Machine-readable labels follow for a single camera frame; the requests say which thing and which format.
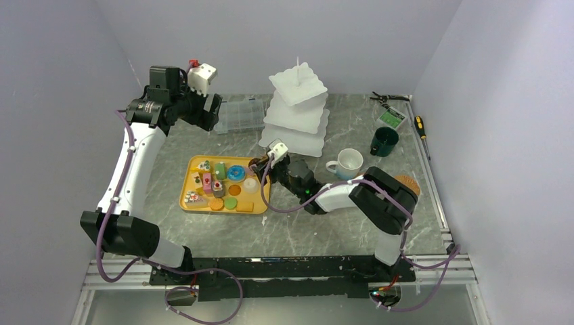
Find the chocolate sprinkled donut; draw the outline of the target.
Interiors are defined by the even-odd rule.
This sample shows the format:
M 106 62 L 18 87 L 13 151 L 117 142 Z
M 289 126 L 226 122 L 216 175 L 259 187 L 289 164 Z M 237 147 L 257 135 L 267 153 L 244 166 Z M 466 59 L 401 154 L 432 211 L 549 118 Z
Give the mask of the chocolate sprinkled donut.
M 268 156 L 252 158 L 248 163 L 248 169 L 252 174 L 261 176 L 268 162 L 269 162 Z

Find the white three-tier dessert stand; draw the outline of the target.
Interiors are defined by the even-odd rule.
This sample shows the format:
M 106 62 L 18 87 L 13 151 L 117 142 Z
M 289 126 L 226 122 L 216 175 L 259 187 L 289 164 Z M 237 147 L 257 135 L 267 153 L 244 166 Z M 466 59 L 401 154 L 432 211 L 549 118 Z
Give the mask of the white three-tier dessert stand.
M 306 62 L 297 62 L 269 80 L 274 93 L 263 119 L 260 147 L 280 139 L 289 153 L 320 157 L 330 115 L 328 88 Z

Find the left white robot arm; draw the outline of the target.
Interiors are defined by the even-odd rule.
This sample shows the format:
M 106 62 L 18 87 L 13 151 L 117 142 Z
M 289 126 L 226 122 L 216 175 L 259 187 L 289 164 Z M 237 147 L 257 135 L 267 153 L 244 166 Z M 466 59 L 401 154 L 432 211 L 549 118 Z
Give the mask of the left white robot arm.
M 118 111 L 124 125 L 124 139 L 113 176 L 93 211 L 81 216 L 81 227 L 104 253 L 130 255 L 168 267 L 177 284 L 188 283 L 194 264 L 190 250 L 165 239 L 159 227 L 143 219 L 144 201 L 153 165 L 171 127 L 184 121 L 212 131 L 219 121 L 222 97 L 213 96 L 205 108 L 208 87 L 217 69 L 207 63 L 191 62 L 188 69 L 152 66 L 149 83 L 140 97 Z

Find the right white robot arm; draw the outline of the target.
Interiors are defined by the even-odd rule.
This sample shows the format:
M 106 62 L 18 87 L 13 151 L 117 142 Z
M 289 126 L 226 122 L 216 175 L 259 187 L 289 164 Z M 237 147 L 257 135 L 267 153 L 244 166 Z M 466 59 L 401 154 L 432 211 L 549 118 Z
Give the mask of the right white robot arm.
M 360 176 L 346 181 L 322 183 L 303 160 L 270 156 L 252 162 L 250 169 L 259 181 L 278 183 L 299 199 L 297 209 L 312 215 L 347 208 L 359 209 L 378 229 L 374 250 L 374 275 L 389 281 L 399 272 L 407 229 L 418 203 L 420 186 L 408 175 L 391 176 L 370 167 Z

